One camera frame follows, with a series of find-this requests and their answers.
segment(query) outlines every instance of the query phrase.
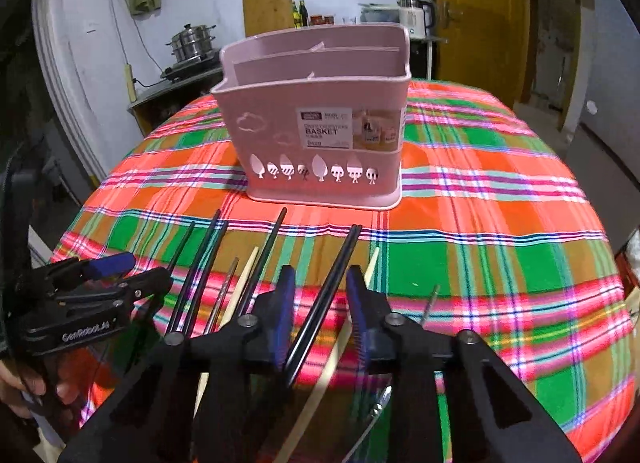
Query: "screw head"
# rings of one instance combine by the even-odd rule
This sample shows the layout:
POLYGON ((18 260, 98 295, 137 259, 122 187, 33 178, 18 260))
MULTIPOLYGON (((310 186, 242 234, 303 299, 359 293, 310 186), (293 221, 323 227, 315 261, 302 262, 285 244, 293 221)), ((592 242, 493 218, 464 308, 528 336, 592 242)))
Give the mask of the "screw head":
POLYGON ((164 343, 168 346, 179 346, 184 342, 184 335, 179 331, 174 331, 173 333, 167 333, 164 336, 164 343))
POLYGON ((238 317, 238 325, 243 328, 251 328, 258 323, 258 318, 255 315, 251 315, 251 313, 247 313, 247 315, 241 315, 238 317))
POLYGON ((404 324, 405 320, 406 319, 404 318, 404 315, 402 315, 401 313, 389 313, 385 317, 385 322, 390 326, 401 326, 402 324, 404 324))
POLYGON ((462 341, 467 345, 473 345, 478 343, 478 335, 475 332, 471 331, 471 329, 463 329, 460 333, 458 333, 462 341))

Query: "electric kettle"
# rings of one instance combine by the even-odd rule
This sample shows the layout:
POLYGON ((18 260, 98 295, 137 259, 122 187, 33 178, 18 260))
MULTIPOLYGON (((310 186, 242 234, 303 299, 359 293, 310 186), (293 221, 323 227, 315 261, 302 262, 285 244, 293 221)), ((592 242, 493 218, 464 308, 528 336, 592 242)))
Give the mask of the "electric kettle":
POLYGON ((400 24, 409 30, 409 37, 425 38, 427 30, 436 24, 435 6, 428 0, 398 0, 400 24))

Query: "stainless steel pot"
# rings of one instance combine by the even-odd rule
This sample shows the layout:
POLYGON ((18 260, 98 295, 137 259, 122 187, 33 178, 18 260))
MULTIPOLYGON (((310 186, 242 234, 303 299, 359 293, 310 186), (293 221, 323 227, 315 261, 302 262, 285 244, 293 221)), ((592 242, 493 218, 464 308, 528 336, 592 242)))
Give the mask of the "stainless steel pot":
POLYGON ((209 30, 215 27, 204 24, 191 27, 191 24, 185 24, 184 30, 175 34, 166 45, 171 46, 172 55, 178 63, 204 57, 213 49, 211 41, 215 37, 210 35, 209 30))

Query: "finger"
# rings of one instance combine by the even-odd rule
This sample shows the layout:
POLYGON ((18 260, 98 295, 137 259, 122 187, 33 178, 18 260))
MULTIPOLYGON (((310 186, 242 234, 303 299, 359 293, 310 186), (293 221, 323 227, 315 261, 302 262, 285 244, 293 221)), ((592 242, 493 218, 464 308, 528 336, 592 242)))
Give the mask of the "finger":
POLYGON ((76 384, 67 381, 60 382, 56 386, 56 393, 58 393, 58 397, 60 398, 60 401, 62 401, 62 403, 64 403, 65 405, 69 405, 70 403, 76 401, 76 398, 80 394, 80 390, 78 389, 78 386, 76 384))
POLYGON ((6 383, 0 382, 0 401, 9 406, 15 414, 21 418, 30 418, 31 411, 27 408, 24 398, 18 389, 9 387, 6 383))
MULTIPOLYGON (((45 393, 46 387, 44 380, 42 380, 42 377, 31 369, 31 367, 20 364, 20 374, 32 393, 40 396, 45 393)), ((13 360, 0 362, 0 380, 5 381, 14 389, 20 389, 21 391, 27 390, 18 375, 17 365, 13 360)))
POLYGON ((70 409, 64 409, 62 411, 62 420, 66 424, 71 423, 73 421, 73 419, 74 419, 74 413, 72 413, 70 409))
POLYGON ((9 409, 14 411, 15 414, 23 419, 29 419, 30 417, 33 417, 31 411, 27 408, 26 405, 9 405, 9 409))
POLYGON ((77 373, 75 368, 75 353, 75 351, 63 353, 58 359, 58 378, 63 382, 65 380, 72 380, 77 373))

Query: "yellow door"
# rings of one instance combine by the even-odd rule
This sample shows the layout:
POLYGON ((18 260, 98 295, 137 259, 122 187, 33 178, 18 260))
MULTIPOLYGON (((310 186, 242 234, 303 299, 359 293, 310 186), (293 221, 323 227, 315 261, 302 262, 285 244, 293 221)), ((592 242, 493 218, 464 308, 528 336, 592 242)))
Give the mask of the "yellow door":
POLYGON ((523 0, 436 0, 436 78, 489 91, 513 107, 522 90, 523 0))

